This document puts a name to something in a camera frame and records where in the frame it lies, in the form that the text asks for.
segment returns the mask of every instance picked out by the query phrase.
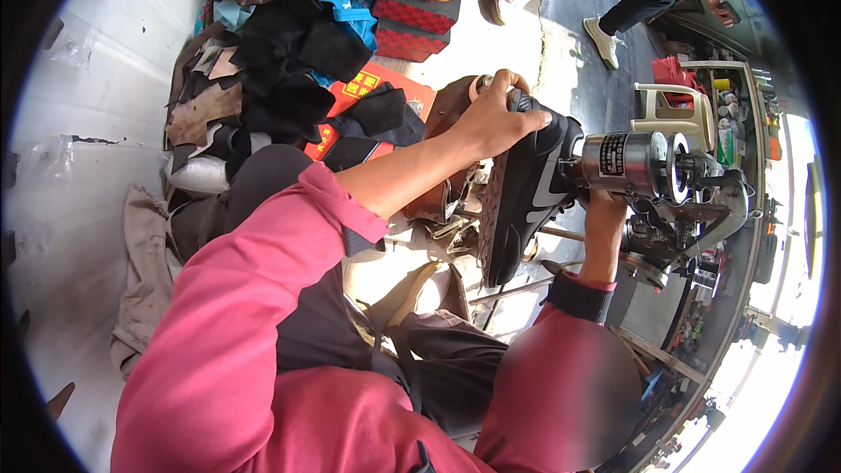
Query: metal rod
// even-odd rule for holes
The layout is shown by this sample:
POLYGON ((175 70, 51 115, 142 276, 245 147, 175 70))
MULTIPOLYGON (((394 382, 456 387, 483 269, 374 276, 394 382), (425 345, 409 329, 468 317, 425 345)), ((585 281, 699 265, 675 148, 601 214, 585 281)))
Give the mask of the metal rod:
POLYGON ((574 239, 575 241, 583 242, 582 233, 574 233, 569 230, 562 230, 560 228, 553 228, 549 226, 541 226, 537 229, 537 231, 540 233, 549 234, 551 236, 566 237, 568 239, 574 239))
POLYGON ((476 298, 475 300, 468 301, 469 305, 479 305, 480 303, 487 303, 493 300, 501 300, 502 298, 508 298, 515 294, 520 294, 522 292, 528 292, 529 290, 539 289, 541 287, 545 287, 554 281, 554 278, 546 278, 540 279, 539 281, 535 281, 534 283, 530 283, 528 285, 524 285, 522 287, 518 287, 517 289, 506 290, 505 292, 498 292, 496 294, 491 294, 490 296, 476 298))

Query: finger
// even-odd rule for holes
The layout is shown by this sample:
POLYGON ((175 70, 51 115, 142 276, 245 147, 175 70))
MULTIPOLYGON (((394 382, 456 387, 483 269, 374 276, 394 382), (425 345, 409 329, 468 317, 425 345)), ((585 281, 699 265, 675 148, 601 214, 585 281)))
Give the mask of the finger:
POLYGON ((527 135, 533 131, 542 130, 550 122, 552 122, 552 114, 543 110, 529 110, 523 113, 526 124, 524 125, 523 135, 527 135))
POLYGON ((499 98, 505 97, 505 92, 508 91, 509 86, 519 88, 526 93, 529 93, 528 83, 520 75, 515 74, 510 69, 500 69, 494 75, 494 82, 488 88, 491 95, 497 95, 499 98))

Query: black sneaker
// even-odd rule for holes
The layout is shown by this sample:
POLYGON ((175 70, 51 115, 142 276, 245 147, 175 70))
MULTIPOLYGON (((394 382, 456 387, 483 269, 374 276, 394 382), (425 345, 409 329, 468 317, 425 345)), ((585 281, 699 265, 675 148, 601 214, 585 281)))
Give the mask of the black sneaker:
POLYGON ((558 167, 583 138, 581 123, 542 106, 520 89, 508 94, 511 111, 545 110, 552 122, 494 158, 480 216, 479 258, 487 287, 514 277, 531 236, 558 210, 575 204, 575 190, 558 167))

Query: concrete floor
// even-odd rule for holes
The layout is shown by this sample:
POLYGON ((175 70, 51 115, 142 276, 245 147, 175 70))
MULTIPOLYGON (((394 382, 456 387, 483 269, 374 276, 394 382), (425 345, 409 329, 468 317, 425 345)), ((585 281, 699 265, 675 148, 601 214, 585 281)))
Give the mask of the concrete floor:
MULTIPOLYGON (((633 113, 633 83, 653 82, 650 63, 658 51, 644 26, 635 26, 622 35, 627 48, 620 46, 621 68, 609 71, 581 26, 585 17, 603 15, 618 0, 533 0, 518 22, 495 26, 487 19, 489 0, 462 0, 452 41, 440 54, 425 63, 407 63, 393 58, 375 62, 405 74, 410 79, 441 89, 465 75, 492 74, 509 68, 531 85, 532 93, 546 106, 583 124, 584 131, 596 133, 629 128, 633 113)), ((583 231, 583 210, 576 206, 559 215, 555 225, 583 231)), ((539 253, 534 261, 520 265, 517 276, 505 289, 514 289, 550 274, 540 259, 558 262, 583 257, 583 245, 569 239, 538 235, 539 253)), ((468 300, 497 292, 480 286, 481 270, 475 258, 451 260, 440 248, 426 241, 421 230, 408 227, 399 216, 393 218, 392 233, 386 237, 388 252, 362 253, 345 263, 346 293, 367 302, 384 296, 405 274, 431 259, 454 261, 464 278, 468 300)), ((628 296, 627 289, 617 295, 628 296)), ((531 326, 546 295, 546 288, 523 293, 499 302, 488 332, 510 342, 531 326)), ((625 307, 618 300, 617 307, 625 307)), ((473 311, 474 324, 486 323, 491 307, 481 305, 473 311)))

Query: pink jacket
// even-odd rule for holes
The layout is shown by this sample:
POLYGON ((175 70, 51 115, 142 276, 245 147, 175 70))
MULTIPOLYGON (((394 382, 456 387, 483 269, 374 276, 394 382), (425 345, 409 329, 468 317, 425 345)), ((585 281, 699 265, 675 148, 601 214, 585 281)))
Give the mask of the pink jacket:
POLYGON ((120 399, 112 470, 409 473, 420 440, 437 473, 538 471, 506 443, 493 405, 469 453, 381 374, 276 375, 276 326, 342 259, 342 225, 371 242, 388 231, 322 163, 299 182, 184 267, 120 399))

